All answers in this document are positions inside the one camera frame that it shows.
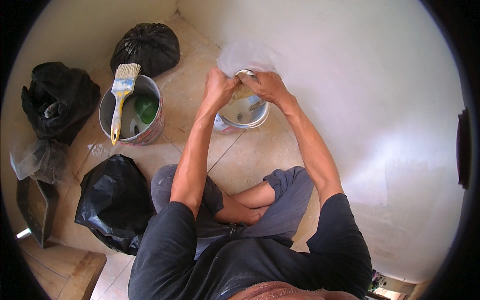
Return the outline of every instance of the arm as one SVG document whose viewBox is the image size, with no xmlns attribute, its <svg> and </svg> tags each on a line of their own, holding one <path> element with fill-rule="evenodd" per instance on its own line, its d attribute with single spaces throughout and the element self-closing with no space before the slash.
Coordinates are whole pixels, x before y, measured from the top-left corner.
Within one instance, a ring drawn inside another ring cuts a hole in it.
<svg viewBox="0 0 480 300">
<path fill-rule="evenodd" d="M 228 79 L 218 69 L 207 74 L 202 103 L 173 177 L 170 201 L 187 205 L 197 218 L 207 176 L 207 154 L 216 113 L 231 98 L 238 78 Z"/>
<path fill-rule="evenodd" d="M 297 137 L 305 169 L 318 190 L 322 207 L 328 198 L 343 193 L 340 175 L 330 151 L 300 108 L 297 99 L 285 88 L 280 76 L 273 72 L 255 74 L 258 77 L 257 82 L 242 74 L 241 80 L 260 98 L 277 105 L 285 114 Z"/>
</svg>

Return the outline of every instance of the plastic bag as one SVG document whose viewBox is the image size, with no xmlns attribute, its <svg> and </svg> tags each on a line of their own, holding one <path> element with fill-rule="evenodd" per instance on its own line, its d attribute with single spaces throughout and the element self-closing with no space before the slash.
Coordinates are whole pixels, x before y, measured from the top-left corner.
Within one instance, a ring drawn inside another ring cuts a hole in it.
<svg viewBox="0 0 480 300">
<path fill-rule="evenodd" d="M 74 181 L 67 163 L 67 146 L 50 140 L 39 140 L 21 145 L 17 140 L 10 144 L 10 164 L 18 180 L 30 176 L 49 184 L 71 185 Z"/>
<path fill-rule="evenodd" d="M 111 249 L 136 255 L 155 208 L 133 159 L 121 154 L 106 159 L 80 186 L 75 223 L 88 227 Z"/>
<path fill-rule="evenodd" d="M 24 86 L 22 90 L 22 108 L 38 138 L 54 139 L 68 146 L 96 109 L 99 99 L 100 87 L 85 70 L 71 69 L 61 62 L 36 66 L 30 88 Z"/>
<path fill-rule="evenodd" d="M 122 63 L 138 63 L 140 74 L 155 77 L 180 61 L 180 45 L 175 33 L 164 24 L 141 23 L 130 29 L 113 51 L 110 67 L 115 74 Z"/>
<path fill-rule="evenodd" d="M 262 43 L 236 41 L 223 47 L 216 64 L 229 78 L 240 70 L 277 72 L 274 65 L 276 56 L 271 48 Z"/>
</svg>

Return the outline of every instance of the green cup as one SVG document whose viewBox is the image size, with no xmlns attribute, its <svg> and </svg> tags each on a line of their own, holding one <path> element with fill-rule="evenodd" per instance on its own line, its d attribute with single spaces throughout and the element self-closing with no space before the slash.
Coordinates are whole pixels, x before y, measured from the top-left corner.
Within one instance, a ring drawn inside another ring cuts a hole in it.
<svg viewBox="0 0 480 300">
<path fill-rule="evenodd" d="M 135 99 L 135 110 L 145 124 L 150 124 L 158 110 L 158 99 L 149 95 L 139 95 Z"/>
</svg>

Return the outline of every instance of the forearm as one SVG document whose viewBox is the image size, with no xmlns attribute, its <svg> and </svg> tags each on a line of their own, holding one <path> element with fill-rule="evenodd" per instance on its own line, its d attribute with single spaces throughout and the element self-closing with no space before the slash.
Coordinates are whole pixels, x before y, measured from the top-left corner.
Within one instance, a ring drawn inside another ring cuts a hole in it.
<svg viewBox="0 0 480 300">
<path fill-rule="evenodd" d="M 216 111 L 200 106 L 173 178 L 170 201 L 187 205 L 196 218 L 205 187 L 207 155 Z"/>
<path fill-rule="evenodd" d="M 295 97 L 283 103 L 284 105 L 279 107 L 295 133 L 305 169 L 319 192 L 320 205 L 323 205 L 330 196 L 343 193 L 335 161 L 323 138 L 300 108 Z"/>
</svg>

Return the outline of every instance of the paint brush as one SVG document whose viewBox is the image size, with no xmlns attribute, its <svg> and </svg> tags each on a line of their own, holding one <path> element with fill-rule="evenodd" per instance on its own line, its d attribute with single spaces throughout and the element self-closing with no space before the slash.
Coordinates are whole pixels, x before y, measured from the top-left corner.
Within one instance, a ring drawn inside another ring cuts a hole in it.
<svg viewBox="0 0 480 300">
<path fill-rule="evenodd" d="M 121 110 L 125 98 L 133 92 L 135 80 L 140 72 L 140 65 L 136 63 L 123 63 L 115 72 L 115 80 L 112 85 L 112 94 L 115 96 L 115 110 L 113 111 L 110 138 L 112 144 L 116 144 L 120 137 Z"/>
</svg>

